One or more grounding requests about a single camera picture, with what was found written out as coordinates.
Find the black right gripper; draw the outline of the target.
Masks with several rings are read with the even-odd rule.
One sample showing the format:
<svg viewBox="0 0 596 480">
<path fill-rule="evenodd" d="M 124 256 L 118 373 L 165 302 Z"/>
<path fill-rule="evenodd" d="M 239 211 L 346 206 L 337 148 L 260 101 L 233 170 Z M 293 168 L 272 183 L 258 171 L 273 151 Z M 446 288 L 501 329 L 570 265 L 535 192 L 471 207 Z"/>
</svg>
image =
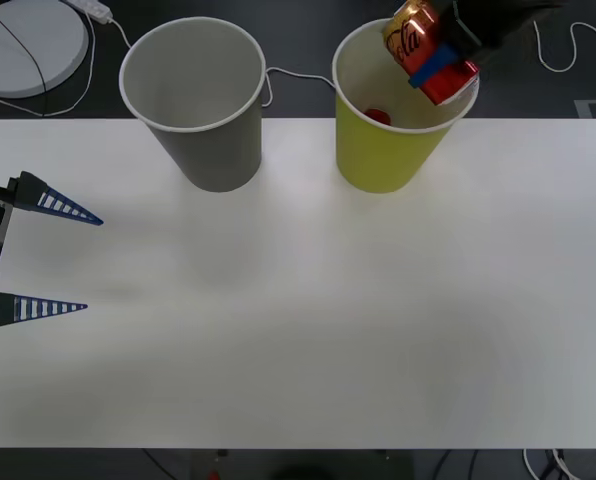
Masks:
<svg viewBox="0 0 596 480">
<path fill-rule="evenodd" d="M 483 66 L 515 28 L 516 1 L 451 1 L 439 21 L 440 44 L 411 75 L 414 88 L 455 91 L 461 77 L 455 65 L 467 60 Z"/>
</svg>

